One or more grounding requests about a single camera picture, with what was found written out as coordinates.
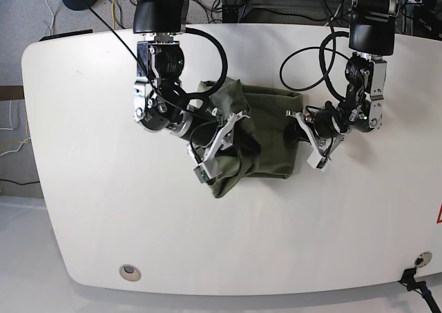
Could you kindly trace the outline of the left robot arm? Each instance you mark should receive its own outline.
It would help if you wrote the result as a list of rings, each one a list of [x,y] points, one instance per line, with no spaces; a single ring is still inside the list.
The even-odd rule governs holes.
[[[332,30],[318,49],[320,81],[326,84],[337,105],[326,102],[321,108],[305,106],[299,112],[287,111],[294,119],[295,140],[310,144],[307,161],[314,169],[325,170],[332,152],[353,130],[369,133],[379,129],[383,121],[383,91],[387,73],[385,58],[393,55],[395,21],[399,0],[351,0],[349,31]],[[349,40],[353,51],[347,59],[347,90],[339,94],[329,78],[332,63],[325,61],[329,50],[338,55],[336,40]]]

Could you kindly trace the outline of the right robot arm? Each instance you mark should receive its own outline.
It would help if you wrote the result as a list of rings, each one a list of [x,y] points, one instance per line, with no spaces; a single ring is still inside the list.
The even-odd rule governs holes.
[[[243,146],[240,117],[221,97],[227,94],[227,54],[212,35],[185,25],[190,0],[136,0],[135,34],[152,39],[137,43],[134,118],[152,133],[168,131],[187,141],[198,164],[237,157]],[[175,36],[188,34],[211,42],[221,60],[214,82],[202,82],[197,92],[182,87],[184,51]]]

